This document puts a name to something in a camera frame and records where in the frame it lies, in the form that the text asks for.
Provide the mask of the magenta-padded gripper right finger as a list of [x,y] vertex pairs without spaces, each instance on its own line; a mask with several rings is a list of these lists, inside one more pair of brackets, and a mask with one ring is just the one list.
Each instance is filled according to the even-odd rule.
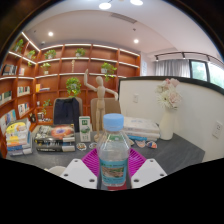
[[146,159],[134,149],[128,158],[128,172],[132,189],[141,188],[166,176],[155,159]]

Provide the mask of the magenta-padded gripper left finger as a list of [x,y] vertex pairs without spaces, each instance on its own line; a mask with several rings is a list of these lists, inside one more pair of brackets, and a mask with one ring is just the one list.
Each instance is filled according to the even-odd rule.
[[100,173],[97,150],[88,152],[82,159],[73,159],[61,177],[84,188],[96,189]]

